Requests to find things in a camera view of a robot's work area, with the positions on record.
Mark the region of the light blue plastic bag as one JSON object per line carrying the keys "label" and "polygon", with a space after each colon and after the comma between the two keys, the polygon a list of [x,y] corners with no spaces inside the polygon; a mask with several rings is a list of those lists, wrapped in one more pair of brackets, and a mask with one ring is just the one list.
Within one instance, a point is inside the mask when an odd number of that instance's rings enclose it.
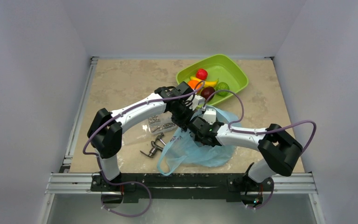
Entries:
{"label": "light blue plastic bag", "polygon": [[220,167],[233,156],[236,146],[208,146],[195,142],[189,130],[177,128],[163,148],[157,170],[164,176],[171,175],[180,165]]}

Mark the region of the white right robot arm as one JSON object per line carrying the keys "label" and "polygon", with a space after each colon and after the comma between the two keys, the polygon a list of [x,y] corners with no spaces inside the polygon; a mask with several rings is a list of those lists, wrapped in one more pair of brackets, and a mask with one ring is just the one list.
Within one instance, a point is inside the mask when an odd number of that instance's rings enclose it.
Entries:
{"label": "white right robot arm", "polygon": [[253,149],[262,159],[251,165],[243,177],[243,184],[249,190],[275,174],[291,176],[303,152],[303,146],[277,124],[267,128],[249,129],[232,124],[207,122],[200,116],[191,119],[187,129],[194,135],[194,141],[208,146],[237,146]]}

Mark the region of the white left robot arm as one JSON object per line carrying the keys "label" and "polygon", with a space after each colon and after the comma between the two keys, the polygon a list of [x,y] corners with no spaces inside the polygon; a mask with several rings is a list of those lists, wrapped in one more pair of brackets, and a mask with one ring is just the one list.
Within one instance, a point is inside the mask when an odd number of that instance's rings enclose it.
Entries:
{"label": "white left robot arm", "polygon": [[108,111],[100,109],[87,132],[88,140],[83,148],[92,145],[95,149],[99,169],[103,174],[102,185],[109,191],[120,186],[120,170],[117,153],[122,147],[123,134],[140,122],[165,112],[172,114],[172,122],[180,128],[186,128],[199,104],[205,100],[197,95],[186,82],[177,87],[159,87],[145,99],[122,109]]}

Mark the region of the orange fake fruit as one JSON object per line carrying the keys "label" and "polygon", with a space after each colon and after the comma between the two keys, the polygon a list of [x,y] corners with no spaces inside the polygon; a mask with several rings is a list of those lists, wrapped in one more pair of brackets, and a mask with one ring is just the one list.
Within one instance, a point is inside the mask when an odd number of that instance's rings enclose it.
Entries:
{"label": "orange fake fruit", "polygon": [[197,93],[199,94],[203,88],[203,82],[198,80],[189,80],[187,84],[193,89],[198,90]]}

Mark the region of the yellow fake fruit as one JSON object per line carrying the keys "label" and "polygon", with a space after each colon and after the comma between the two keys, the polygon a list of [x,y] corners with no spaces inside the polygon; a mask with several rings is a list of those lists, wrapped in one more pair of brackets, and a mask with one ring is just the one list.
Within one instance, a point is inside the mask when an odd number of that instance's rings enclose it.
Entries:
{"label": "yellow fake fruit", "polygon": [[[198,81],[201,81],[200,79],[198,79],[198,78],[196,78],[196,77],[190,77],[190,80],[198,80]],[[215,81],[205,81],[205,80],[203,80],[203,82],[204,82],[204,88],[209,87],[209,86],[215,87],[215,86],[217,85],[217,83],[219,82],[219,80],[218,80],[218,79],[215,80]]]}

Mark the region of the dark red fake apple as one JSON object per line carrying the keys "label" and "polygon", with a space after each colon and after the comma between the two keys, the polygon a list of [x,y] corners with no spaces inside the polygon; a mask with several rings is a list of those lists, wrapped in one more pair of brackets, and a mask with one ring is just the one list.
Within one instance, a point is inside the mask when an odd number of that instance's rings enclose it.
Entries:
{"label": "dark red fake apple", "polygon": [[215,92],[215,89],[211,86],[204,88],[201,92],[200,95],[206,100],[208,101],[208,98]]}

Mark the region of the green fake fruit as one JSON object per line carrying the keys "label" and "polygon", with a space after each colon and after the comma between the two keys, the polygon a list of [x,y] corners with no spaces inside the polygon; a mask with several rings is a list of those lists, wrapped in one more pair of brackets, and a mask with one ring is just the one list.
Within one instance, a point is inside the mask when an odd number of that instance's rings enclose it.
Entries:
{"label": "green fake fruit", "polygon": [[216,95],[221,96],[221,97],[225,97],[229,92],[227,92],[226,90],[230,90],[230,87],[227,83],[225,82],[219,82],[216,86],[215,86],[215,90],[219,91],[218,93],[216,93]]}

